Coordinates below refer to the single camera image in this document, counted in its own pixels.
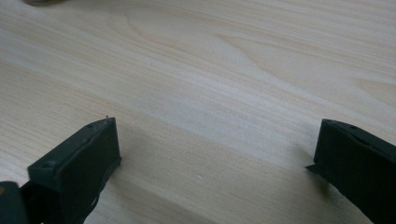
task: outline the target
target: black plastic object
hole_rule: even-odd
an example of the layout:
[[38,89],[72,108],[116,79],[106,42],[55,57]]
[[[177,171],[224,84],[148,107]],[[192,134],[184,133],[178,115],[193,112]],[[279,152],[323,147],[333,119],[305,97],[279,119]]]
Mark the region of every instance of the black plastic object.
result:
[[116,120],[86,125],[30,165],[20,189],[0,182],[0,223],[83,223],[120,161]]
[[374,223],[396,223],[396,147],[355,126],[324,119],[315,165]]

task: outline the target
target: wood grain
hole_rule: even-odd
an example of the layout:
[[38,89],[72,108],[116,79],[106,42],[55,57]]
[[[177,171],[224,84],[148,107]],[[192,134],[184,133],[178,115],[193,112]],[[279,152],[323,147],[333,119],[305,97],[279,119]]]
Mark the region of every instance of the wood grain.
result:
[[305,170],[323,118],[396,144],[394,1],[0,0],[0,179],[116,117],[86,223],[370,223]]

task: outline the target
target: light wood tabletop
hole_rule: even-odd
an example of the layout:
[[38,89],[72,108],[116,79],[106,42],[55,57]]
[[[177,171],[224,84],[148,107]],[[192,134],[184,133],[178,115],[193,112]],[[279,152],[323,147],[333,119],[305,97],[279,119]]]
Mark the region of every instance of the light wood tabletop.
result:
[[106,116],[85,223],[371,223],[305,166],[322,119],[396,144],[396,3],[0,0],[0,180]]

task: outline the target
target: wooden surface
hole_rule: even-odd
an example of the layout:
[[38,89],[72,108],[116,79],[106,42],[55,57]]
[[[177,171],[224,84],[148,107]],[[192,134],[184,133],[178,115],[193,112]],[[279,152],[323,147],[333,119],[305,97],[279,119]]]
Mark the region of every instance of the wooden surface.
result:
[[396,4],[0,0],[0,179],[105,116],[86,223],[370,223],[304,167],[323,118],[396,144]]

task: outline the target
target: wooden table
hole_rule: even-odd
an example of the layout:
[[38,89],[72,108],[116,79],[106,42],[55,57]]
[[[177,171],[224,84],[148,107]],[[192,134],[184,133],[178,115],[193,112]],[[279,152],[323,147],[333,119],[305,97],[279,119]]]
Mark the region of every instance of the wooden table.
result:
[[304,167],[323,118],[396,144],[396,5],[0,0],[0,179],[106,116],[86,223],[370,223]]

